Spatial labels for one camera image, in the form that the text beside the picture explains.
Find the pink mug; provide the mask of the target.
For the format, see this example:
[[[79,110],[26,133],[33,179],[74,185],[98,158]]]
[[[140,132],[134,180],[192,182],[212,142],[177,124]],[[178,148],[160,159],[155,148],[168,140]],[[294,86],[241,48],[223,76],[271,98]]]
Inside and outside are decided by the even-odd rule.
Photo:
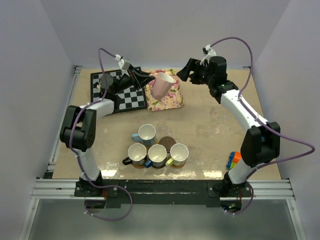
[[[156,100],[161,100],[168,94],[174,83],[175,80],[170,75],[164,72],[159,72],[151,87],[151,96]]]

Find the light blue mug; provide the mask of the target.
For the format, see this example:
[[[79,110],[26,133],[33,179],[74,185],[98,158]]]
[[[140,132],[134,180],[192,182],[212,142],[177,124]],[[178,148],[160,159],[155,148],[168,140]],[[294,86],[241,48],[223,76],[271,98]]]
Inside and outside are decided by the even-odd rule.
[[[156,142],[156,128],[151,124],[144,124],[139,127],[138,133],[132,134],[132,140],[139,142],[145,146],[152,146]]]

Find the dark wooden coaster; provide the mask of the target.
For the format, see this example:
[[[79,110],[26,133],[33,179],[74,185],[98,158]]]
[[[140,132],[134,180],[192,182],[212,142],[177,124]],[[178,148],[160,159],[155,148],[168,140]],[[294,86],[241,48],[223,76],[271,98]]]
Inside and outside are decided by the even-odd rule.
[[[176,144],[176,140],[170,136],[164,136],[159,140],[158,144],[164,146],[166,151],[169,153],[171,147]]]

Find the black mug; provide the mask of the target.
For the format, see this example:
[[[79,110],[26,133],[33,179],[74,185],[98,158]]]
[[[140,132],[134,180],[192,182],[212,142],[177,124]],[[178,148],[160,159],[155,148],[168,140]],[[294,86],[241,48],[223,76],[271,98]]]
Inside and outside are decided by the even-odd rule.
[[[126,165],[132,165],[133,162],[142,162],[147,160],[147,148],[141,143],[132,144],[127,151],[127,157],[122,160]]]

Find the dark blue mug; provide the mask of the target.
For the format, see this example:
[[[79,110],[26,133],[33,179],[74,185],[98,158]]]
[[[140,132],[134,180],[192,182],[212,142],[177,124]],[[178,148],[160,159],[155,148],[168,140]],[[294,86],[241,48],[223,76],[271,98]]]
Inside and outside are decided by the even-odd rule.
[[[148,150],[147,156],[148,156],[148,159],[144,164],[146,168],[149,168],[152,165],[153,166],[165,165],[168,159],[166,148],[160,144],[155,144],[151,146]]]

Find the light green mug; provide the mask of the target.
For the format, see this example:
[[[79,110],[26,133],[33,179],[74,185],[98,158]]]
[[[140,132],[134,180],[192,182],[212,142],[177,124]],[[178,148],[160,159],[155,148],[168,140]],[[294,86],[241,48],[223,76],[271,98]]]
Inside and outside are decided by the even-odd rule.
[[[176,143],[170,149],[170,158],[166,161],[166,166],[172,166],[176,162],[186,162],[189,157],[189,149],[182,143]]]

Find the light wooden coaster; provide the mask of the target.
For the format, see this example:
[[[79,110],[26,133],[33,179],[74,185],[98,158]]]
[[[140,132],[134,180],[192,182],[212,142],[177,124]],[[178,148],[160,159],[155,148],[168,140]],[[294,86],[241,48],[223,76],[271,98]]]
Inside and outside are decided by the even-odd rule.
[[[137,168],[137,169],[142,169],[142,168],[145,168],[145,161],[143,160],[143,161],[139,161],[139,162],[137,162],[137,161],[133,161],[132,162],[132,166],[133,167],[135,167],[135,168]]]

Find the dark walnut coaster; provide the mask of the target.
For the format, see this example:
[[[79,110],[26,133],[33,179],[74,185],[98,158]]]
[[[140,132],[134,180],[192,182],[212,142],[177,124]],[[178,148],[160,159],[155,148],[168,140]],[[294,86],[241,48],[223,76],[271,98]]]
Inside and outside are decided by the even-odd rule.
[[[165,164],[162,165],[162,166],[154,166],[154,165],[152,165],[151,167],[154,168],[154,169],[161,169],[161,168],[165,167]]]

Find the orange wooden coaster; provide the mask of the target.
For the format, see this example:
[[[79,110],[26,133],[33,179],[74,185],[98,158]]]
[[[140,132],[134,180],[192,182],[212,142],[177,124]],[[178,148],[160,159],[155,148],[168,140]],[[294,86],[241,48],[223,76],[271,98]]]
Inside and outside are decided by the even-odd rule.
[[[184,161],[184,162],[175,162],[175,163],[173,163],[171,166],[172,166],[173,168],[179,169],[179,168],[182,168],[185,164],[186,164],[185,161]]]

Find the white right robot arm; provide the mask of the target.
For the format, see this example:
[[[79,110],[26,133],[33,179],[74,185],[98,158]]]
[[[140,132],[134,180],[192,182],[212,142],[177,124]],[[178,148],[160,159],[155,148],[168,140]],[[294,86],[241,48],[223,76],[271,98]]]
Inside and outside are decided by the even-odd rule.
[[[256,167],[267,164],[280,154],[280,126],[268,122],[254,112],[242,97],[238,87],[227,74],[227,61],[222,56],[212,56],[202,63],[190,58],[185,67],[176,74],[182,81],[195,85],[207,85],[209,93],[224,106],[245,132],[240,148],[241,159],[225,173],[221,185],[214,188],[221,197],[235,196],[246,184],[249,174]]]

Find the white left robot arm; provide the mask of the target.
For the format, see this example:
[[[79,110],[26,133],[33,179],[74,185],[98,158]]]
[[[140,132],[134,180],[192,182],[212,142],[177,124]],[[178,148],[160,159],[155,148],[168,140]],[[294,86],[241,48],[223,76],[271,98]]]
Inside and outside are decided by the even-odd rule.
[[[83,106],[67,107],[59,138],[75,154],[81,171],[76,187],[81,191],[99,196],[106,188],[92,150],[97,120],[120,111],[120,107],[125,104],[121,93],[126,93],[126,90],[141,91],[153,80],[155,76],[142,71],[140,67],[129,66],[128,70],[120,70],[119,74],[101,71],[98,98]]]

